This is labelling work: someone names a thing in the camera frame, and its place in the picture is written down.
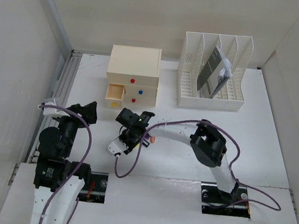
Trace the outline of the orange highlighter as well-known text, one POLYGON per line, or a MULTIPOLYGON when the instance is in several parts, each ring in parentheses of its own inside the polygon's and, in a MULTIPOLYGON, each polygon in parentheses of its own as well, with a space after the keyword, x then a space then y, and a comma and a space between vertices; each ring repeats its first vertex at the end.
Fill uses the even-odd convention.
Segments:
POLYGON ((153 137, 153 136, 151 136, 151 137, 150 137, 150 142, 151 142, 151 143, 154 143, 154 142, 155 142, 155 140, 156 140, 156 138, 155 138, 155 137, 153 137))

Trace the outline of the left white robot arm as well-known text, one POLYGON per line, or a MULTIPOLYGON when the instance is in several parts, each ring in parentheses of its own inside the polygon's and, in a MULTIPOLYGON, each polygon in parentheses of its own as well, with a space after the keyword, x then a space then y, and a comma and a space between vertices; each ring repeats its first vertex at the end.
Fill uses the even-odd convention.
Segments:
POLYGON ((34 200, 30 224, 69 224, 79 203, 79 193, 91 182, 90 165, 70 162, 77 131, 97 122, 97 103, 64 108, 48 99, 39 108, 58 122, 39 134, 34 177, 34 200))

